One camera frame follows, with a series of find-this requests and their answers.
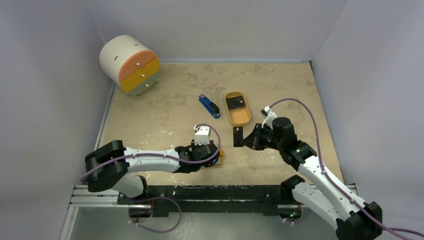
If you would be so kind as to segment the black credit card stack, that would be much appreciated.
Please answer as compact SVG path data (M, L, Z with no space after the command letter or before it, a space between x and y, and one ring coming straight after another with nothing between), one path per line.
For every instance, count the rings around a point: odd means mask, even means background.
M245 100L241 95L229 97L225 100L228 110L243 109L246 106Z

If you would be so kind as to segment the white round mini drawer chest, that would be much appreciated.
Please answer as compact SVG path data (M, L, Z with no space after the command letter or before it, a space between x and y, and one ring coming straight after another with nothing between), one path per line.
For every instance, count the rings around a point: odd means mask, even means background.
M158 55L130 35L120 35L100 51L99 63L106 75L130 96L138 96L159 81Z

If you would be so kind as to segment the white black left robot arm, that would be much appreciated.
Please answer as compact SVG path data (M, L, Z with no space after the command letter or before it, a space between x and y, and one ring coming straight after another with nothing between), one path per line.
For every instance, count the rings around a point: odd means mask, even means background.
M220 159L221 144L178 146L168 150L139 150L125 147L121 140L113 140L85 156L86 173L81 182L91 193L106 190L120 192L138 205L149 199L145 178L138 172L165 172L189 174L202 167L213 166Z

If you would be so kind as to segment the blue black stapler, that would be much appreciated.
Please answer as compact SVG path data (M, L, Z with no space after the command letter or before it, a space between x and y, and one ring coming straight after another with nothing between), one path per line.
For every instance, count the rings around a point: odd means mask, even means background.
M204 94L201 94L198 100L214 119L219 119L221 117L219 107Z

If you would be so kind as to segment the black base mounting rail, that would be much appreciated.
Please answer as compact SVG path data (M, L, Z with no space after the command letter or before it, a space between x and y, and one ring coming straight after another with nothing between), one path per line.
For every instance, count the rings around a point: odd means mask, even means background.
M183 213L240 213L298 219L304 212L281 185L150 185L135 198L119 193L119 205L147 205L153 217Z

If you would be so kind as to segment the orange oval tray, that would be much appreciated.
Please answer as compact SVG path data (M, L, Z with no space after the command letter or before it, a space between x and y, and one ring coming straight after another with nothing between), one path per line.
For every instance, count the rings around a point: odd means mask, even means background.
M231 98L235 96L242 96L245 102L245 108L228 110L226 98ZM244 127L247 126L251 120L251 113L246 101L246 98L243 93L239 91L232 91L225 95L225 106L228 114L229 122L233 127Z

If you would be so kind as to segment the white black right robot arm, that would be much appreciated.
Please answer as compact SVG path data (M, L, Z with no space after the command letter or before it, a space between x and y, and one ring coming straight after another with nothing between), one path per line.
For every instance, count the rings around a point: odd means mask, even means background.
M277 117L272 126L258 123L240 142L255 151L273 149L301 176L293 175L281 183L280 196L288 204L302 203L332 228L339 240L374 240L383 233L375 223L383 213L376 202L367 203L320 162L317 152L297 138L294 125Z

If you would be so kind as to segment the orange leather card holder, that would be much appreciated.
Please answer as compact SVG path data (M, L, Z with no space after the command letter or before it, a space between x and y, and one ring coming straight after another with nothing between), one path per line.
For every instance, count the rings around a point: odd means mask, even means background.
M225 156L225 151L220 150L219 151L219 157L217 159L215 159L212 166L215 167L215 166L222 165L224 163L224 160L223 160L224 156Z

